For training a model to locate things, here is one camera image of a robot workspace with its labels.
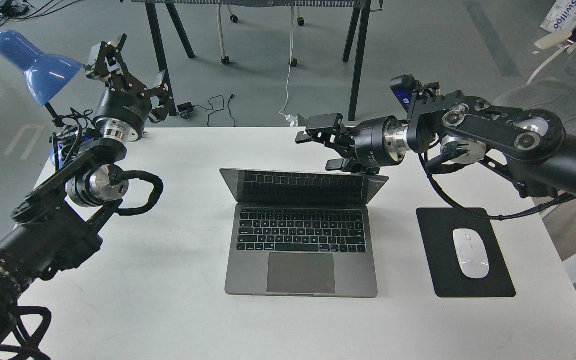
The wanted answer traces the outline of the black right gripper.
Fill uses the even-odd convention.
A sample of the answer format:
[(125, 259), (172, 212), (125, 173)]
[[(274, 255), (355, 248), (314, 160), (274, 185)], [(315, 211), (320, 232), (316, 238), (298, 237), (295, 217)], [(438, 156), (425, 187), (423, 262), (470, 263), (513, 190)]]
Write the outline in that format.
[(330, 159), (326, 171), (350, 174), (379, 174), (382, 167), (400, 165), (410, 151), (407, 125), (395, 116), (362, 121), (349, 130), (339, 112), (311, 116), (295, 143), (317, 142), (334, 149), (341, 158)]

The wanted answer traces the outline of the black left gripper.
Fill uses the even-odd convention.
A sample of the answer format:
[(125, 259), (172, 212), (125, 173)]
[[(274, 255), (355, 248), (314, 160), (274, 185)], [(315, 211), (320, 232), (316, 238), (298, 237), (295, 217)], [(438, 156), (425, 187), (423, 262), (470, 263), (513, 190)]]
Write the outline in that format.
[[(87, 79), (103, 82), (106, 88), (93, 119), (94, 127), (103, 138), (123, 145), (141, 140), (146, 120), (153, 124), (165, 121), (175, 105), (167, 70), (158, 73), (153, 88), (131, 77), (121, 54), (126, 39), (123, 33), (114, 41), (96, 44), (84, 66)], [(158, 99), (156, 107), (150, 98)]]

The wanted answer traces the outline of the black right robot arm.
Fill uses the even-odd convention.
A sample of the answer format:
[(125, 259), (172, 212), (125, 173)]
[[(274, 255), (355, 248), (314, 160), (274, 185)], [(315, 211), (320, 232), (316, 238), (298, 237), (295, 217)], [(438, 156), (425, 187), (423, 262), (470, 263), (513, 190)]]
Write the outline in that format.
[(298, 144), (317, 142), (335, 150), (328, 171), (378, 174), (398, 166), (408, 151), (417, 153), (435, 192), (453, 208), (465, 208), (434, 180), (480, 163), (511, 182), (521, 198), (551, 198), (550, 202), (496, 220), (533, 215), (576, 198), (576, 136), (569, 136), (560, 118), (542, 109), (491, 105), (461, 91), (440, 94), (438, 83), (422, 84), (412, 75), (392, 79), (390, 88), (405, 120), (395, 116), (345, 127), (339, 113), (312, 116)]

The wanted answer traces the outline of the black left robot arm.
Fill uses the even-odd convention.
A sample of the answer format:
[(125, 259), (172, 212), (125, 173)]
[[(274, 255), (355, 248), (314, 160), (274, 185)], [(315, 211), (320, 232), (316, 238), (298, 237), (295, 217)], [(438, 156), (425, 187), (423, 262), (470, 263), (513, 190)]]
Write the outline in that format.
[[(162, 196), (158, 176), (116, 165), (126, 157), (126, 143), (143, 137), (146, 120), (164, 121), (174, 105), (165, 70), (151, 89), (129, 73), (121, 54), (126, 38), (97, 44), (81, 64), (42, 52), (16, 30), (0, 32), (0, 55), (23, 72), (35, 102), (62, 129), (52, 139), (55, 173), (12, 212), (17, 226), (0, 241), (0, 353), (16, 360), (47, 358), (39, 345), (51, 323), (45, 307), (18, 305), (23, 292), (91, 258), (114, 214), (146, 214)], [(50, 106), (80, 69), (105, 84), (90, 128), (66, 126)]]

